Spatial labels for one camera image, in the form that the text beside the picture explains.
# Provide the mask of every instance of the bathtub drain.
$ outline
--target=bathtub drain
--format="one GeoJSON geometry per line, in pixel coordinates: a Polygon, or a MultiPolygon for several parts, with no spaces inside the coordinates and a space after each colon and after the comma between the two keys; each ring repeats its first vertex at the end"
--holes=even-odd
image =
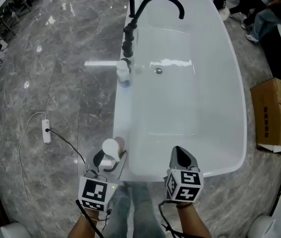
{"type": "Polygon", "coordinates": [[[160,68],[155,68],[155,74],[161,74],[162,73],[162,69],[160,68]]]}

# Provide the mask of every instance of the faucet spout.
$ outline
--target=faucet spout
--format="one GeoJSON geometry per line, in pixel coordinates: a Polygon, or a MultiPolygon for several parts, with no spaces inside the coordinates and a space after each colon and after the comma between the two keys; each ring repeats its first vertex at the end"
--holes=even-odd
{"type": "MultiPolygon", "coordinates": [[[[130,22],[130,25],[133,27],[133,29],[137,28],[137,21],[141,15],[141,13],[143,12],[144,8],[146,7],[146,5],[152,0],[143,0],[141,5],[139,6],[135,16],[133,17],[133,19],[130,22]]],[[[168,0],[173,2],[179,9],[179,19],[183,19],[184,18],[184,8],[182,6],[182,4],[178,1],[178,0],[168,0]]]]}

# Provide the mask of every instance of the shoe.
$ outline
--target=shoe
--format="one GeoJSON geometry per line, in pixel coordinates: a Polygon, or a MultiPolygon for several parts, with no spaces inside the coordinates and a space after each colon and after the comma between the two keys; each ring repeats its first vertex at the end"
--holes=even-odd
{"type": "Polygon", "coordinates": [[[251,42],[254,42],[254,43],[258,43],[259,40],[257,40],[255,37],[253,37],[251,34],[246,34],[245,35],[245,38],[248,40],[248,41],[251,41],[251,42]]]}
{"type": "Polygon", "coordinates": [[[244,14],[244,13],[239,13],[239,15],[241,15],[244,19],[246,19],[247,18],[247,16],[244,14]]]}

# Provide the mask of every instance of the person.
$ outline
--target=person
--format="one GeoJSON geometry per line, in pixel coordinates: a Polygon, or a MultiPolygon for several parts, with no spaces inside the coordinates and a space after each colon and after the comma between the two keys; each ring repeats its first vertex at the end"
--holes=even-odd
{"type": "MultiPolygon", "coordinates": [[[[134,204],[134,238],[165,238],[162,228],[159,226],[154,214],[153,205],[148,188],[145,183],[129,183],[129,186],[119,186],[112,201],[112,213],[110,220],[105,226],[102,235],[104,238],[125,238],[127,236],[127,219],[130,209],[128,188],[134,204]]],[[[99,212],[85,209],[90,218],[97,220],[99,212]]],[[[179,203],[177,211],[181,221],[182,231],[187,235],[211,238],[209,230],[197,214],[193,204],[179,203]]],[[[93,238],[95,231],[84,216],[80,216],[72,228],[68,238],[93,238]]]]}
{"type": "Polygon", "coordinates": [[[241,12],[242,15],[247,15],[250,9],[255,9],[255,11],[241,24],[241,27],[245,29],[245,25],[251,25],[255,21],[255,17],[258,12],[267,8],[267,5],[274,0],[240,0],[238,6],[231,8],[230,13],[235,14],[241,12]]]}
{"type": "Polygon", "coordinates": [[[257,43],[278,24],[281,24],[281,0],[271,2],[267,9],[256,15],[253,30],[251,34],[246,34],[245,37],[249,41],[257,43]]]}

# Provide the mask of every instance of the bathtub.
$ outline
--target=bathtub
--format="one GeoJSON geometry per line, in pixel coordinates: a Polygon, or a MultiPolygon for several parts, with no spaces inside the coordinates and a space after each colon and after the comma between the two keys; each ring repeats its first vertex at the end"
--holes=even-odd
{"type": "Polygon", "coordinates": [[[179,1],[183,20],[172,2],[154,0],[134,31],[132,84],[117,84],[115,103],[113,135],[128,151],[121,180],[162,181],[177,145],[205,177],[245,159],[245,97],[228,33],[211,0],[179,1]]]}

